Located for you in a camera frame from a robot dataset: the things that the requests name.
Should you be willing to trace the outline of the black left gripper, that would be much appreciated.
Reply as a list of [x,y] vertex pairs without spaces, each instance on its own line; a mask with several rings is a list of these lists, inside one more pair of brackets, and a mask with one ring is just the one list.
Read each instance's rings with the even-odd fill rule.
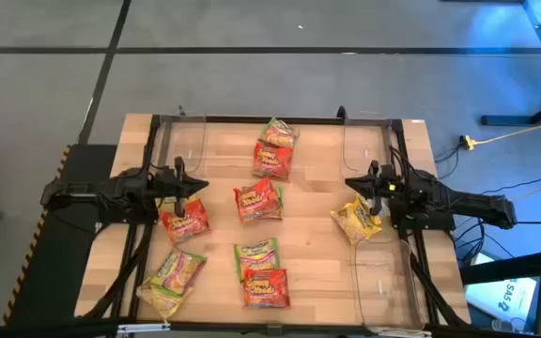
[[157,173],[157,181],[162,191],[162,199],[173,197],[174,213],[183,217],[185,215],[184,204],[188,199],[188,195],[193,195],[205,189],[209,182],[199,178],[186,176],[186,183],[189,184],[186,191],[186,185],[183,178],[185,177],[185,163],[181,157],[175,157],[174,167],[168,165],[161,167]]

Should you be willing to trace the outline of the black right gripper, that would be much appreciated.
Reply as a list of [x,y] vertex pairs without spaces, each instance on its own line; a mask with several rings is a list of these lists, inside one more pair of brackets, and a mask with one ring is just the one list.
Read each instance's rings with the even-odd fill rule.
[[390,181],[394,178],[394,167],[391,164],[380,165],[372,160],[368,173],[371,175],[371,196],[369,197],[368,176],[350,177],[345,179],[345,184],[363,198],[367,198],[370,204],[370,214],[378,216],[382,209],[382,198],[388,197]]

